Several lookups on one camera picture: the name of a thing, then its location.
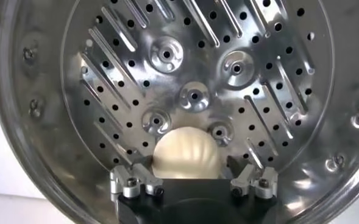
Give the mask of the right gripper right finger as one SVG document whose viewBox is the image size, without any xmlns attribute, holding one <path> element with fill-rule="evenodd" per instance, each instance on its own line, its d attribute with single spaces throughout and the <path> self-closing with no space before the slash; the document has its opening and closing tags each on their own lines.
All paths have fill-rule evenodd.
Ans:
<svg viewBox="0 0 359 224">
<path fill-rule="evenodd" d="M 234 197 L 246 197 L 251 192 L 264 200 L 277 196 L 278 173 L 275 168 L 259 167 L 248 161 L 240 164 L 232 156 L 227 157 L 227 166 L 233 176 L 230 192 Z"/>
</svg>

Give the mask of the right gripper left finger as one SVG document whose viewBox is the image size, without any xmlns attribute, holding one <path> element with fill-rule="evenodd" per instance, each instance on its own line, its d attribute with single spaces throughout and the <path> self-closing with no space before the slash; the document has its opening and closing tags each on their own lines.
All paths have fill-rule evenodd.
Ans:
<svg viewBox="0 0 359 224">
<path fill-rule="evenodd" d="M 128 199 L 138 198 L 142 193 L 152 197 L 161 197 L 165 190 L 163 180 L 152 172 L 152 156 L 139 159 L 125 166 L 117 165 L 110 171 L 110 199 L 117 201 L 122 195 Z"/>
</svg>

